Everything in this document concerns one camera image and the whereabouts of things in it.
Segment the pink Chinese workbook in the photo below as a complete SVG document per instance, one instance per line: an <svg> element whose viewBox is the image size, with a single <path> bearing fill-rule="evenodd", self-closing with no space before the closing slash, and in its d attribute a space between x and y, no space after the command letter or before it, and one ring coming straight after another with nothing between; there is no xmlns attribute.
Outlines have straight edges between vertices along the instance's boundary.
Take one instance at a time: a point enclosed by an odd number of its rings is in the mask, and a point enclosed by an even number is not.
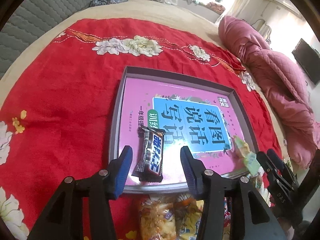
<svg viewBox="0 0 320 240"><path fill-rule="evenodd" d="M156 191L184 184L183 146L220 175L245 171L233 142L234 137L242 138L243 132L228 93L128 77L121 104L119 147L132 147L134 164L143 152L142 126L165 131L163 160L151 164L153 170L163 168L163 180L141 182L129 174L126 183L135 190Z"/></svg>

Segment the pink quilted comforter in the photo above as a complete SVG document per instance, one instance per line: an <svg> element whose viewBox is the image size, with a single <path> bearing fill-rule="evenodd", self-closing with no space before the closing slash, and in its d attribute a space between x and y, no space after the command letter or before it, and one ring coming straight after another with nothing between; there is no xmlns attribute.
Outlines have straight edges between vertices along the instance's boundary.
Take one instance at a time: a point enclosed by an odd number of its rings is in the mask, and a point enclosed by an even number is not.
<svg viewBox="0 0 320 240"><path fill-rule="evenodd" d="M223 45L249 68L281 120L290 158L300 168L308 168L319 149L319 122L309 103L302 70L287 56L272 50L243 20L224 16L218 30Z"/></svg>

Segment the grey quilted headboard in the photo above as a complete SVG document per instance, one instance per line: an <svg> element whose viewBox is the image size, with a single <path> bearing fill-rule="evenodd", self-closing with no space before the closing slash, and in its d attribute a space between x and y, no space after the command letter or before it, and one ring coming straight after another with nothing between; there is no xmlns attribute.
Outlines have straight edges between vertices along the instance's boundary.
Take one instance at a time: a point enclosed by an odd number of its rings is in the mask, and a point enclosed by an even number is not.
<svg viewBox="0 0 320 240"><path fill-rule="evenodd" d="M1 29L1 76L43 34L93 0L24 0Z"/></svg>

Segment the red floral blanket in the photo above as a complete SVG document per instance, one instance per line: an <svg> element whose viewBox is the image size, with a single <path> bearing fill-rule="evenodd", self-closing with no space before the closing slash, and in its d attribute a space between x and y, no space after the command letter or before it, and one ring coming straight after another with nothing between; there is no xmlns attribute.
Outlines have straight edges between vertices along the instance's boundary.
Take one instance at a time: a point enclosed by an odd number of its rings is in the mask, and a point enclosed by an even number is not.
<svg viewBox="0 0 320 240"><path fill-rule="evenodd" d="M131 18L83 19L50 39L1 107L1 219L26 239L66 176L107 163L116 93L127 66L166 70L234 88L259 149L280 151L270 113L235 72L239 61L195 30Z"/></svg>

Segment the beige bed sheet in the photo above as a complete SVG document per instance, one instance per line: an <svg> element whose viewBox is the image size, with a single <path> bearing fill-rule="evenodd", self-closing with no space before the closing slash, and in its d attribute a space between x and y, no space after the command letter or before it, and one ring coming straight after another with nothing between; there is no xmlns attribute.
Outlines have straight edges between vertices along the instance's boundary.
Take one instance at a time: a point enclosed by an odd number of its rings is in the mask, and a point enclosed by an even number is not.
<svg viewBox="0 0 320 240"><path fill-rule="evenodd" d="M158 55L98 55L96 42L145 36ZM186 9L145 0L77 12L29 45L1 79L1 143L48 145L53 134L108 141L126 66L166 70L236 90L260 148L283 146L284 133L260 88L249 92L231 71L217 27Z"/></svg>

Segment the clear orange cracker snack bag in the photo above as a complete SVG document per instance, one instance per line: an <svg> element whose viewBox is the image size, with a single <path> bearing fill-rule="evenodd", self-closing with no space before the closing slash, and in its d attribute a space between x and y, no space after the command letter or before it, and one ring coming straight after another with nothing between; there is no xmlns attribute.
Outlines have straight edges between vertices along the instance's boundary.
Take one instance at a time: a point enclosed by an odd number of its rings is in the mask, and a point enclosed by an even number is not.
<svg viewBox="0 0 320 240"><path fill-rule="evenodd" d="M139 202L142 239L177 239L174 201L171 197L144 198Z"/></svg>

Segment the yellow cartoon snack bag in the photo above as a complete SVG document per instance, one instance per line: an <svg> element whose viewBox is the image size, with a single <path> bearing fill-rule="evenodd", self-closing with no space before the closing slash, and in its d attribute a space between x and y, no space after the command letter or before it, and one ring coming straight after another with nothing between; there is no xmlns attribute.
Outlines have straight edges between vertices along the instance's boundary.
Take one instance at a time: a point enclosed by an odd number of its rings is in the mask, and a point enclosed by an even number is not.
<svg viewBox="0 0 320 240"><path fill-rule="evenodd" d="M180 193L174 202L177 239L196 239L204 201L195 200L189 193Z"/></svg>

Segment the brown Snickers bar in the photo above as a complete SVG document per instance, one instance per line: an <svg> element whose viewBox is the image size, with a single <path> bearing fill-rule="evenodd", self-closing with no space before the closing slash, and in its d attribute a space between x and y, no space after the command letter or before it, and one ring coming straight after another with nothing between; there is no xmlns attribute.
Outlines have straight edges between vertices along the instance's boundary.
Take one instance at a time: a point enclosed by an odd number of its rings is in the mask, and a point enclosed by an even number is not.
<svg viewBox="0 0 320 240"><path fill-rule="evenodd" d="M163 148L165 130L141 126L144 132L143 149L132 172L141 182L160 183L163 180Z"/></svg>

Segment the green transparent pastry packet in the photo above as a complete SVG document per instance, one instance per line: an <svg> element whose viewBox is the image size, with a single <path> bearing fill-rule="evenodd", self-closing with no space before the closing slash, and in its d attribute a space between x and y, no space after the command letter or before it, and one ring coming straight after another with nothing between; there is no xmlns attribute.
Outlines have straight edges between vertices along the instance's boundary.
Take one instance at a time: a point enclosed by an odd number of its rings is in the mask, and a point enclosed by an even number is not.
<svg viewBox="0 0 320 240"><path fill-rule="evenodd" d="M259 168L261 167L257 161L257 155L250 150L249 144L237 135L234 135L232 139L234 142L236 155L240 158L240 160L242 160L249 173L256 177L259 174Z"/></svg>

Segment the black wall television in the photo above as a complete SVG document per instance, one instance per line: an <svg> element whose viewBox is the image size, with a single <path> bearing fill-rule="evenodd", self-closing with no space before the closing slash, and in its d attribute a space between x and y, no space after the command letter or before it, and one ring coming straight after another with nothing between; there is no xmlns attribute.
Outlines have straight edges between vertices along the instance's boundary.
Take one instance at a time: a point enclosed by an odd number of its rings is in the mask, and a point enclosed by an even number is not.
<svg viewBox="0 0 320 240"><path fill-rule="evenodd" d="M308 45L302 38L292 51L297 63L303 68L314 85L319 83L319 52Z"/></svg>

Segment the white air conditioner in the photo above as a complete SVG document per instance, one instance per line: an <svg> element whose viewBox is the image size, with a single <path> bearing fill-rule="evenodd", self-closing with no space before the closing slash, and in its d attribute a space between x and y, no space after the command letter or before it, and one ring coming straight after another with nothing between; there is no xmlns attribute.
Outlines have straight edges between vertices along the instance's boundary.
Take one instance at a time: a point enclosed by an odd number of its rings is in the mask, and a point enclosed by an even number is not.
<svg viewBox="0 0 320 240"><path fill-rule="evenodd" d="M283 5L284 7L286 7L287 9L291 10L292 12L294 12L298 17L301 17L301 13L300 11L297 9L297 7L290 1L290 0L274 0L278 3L280 3L281 5Z"/></svg>

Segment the dark blue patterned pillow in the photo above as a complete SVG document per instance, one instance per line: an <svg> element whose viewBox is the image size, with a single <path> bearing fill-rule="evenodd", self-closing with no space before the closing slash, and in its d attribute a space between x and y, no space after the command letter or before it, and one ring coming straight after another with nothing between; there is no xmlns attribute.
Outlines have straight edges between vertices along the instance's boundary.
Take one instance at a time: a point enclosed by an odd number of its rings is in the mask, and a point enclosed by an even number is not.
<svg viewBox="0 0 320 240"><path fill-rule="evenodd" d="M101 5L110 5L110 4L118 4L118 3L123 3L127 2L128 0L92 0L89 3L89 8L90 7L97 7Z"/></svg>

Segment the grey shallow cardboard box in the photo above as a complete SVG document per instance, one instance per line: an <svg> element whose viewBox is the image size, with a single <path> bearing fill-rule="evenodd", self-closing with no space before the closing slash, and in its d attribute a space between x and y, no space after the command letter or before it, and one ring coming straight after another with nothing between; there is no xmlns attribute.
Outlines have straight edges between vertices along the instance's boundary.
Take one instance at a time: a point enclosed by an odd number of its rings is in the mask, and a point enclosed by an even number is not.
<svg viewBox="0 0 320 240"><path fill-rule="evenodd" d="M175 85L187 86L191 88L197 88L212 92L224 92L230 95L231 104L237 112L238 120L243 132L243 137L241 138L245 142L249 144L249 148L253 152L258 151L258 143L256 140L256 136L253 131L253 127L249 121L248 115L245 111L245 108L237 94L237 92L229 88L227 86L210 82L207 80L199 79L196 77L191 77L183 74L177 74L173 72L166 72L163 70L156 69L148 69L148 68L140 68L140 67L126 67L117 92L116 102L113 111L111 132L110 132L110 149L109 149L109 158L115 159L117 158L122 149L124 147L119 147L119 128L120 128L120 116L121 116L121 104L123 100L123 92L125 81L128 77L138 78L138 79L146 79L151 81L159 81L172 83ZM241 172L237 175L227 176L222 175L227 178L237 178L239 176L245 175L247 173L247 168L245 167L245 171ZM186 181L184 184L178 185L178 187L161 187L156 191L142 191L135 190L132 187L129 187L126 183L124 191L126 193L132 194L153 194L153 193L180 193L187 191L188 187Z"/></svg>

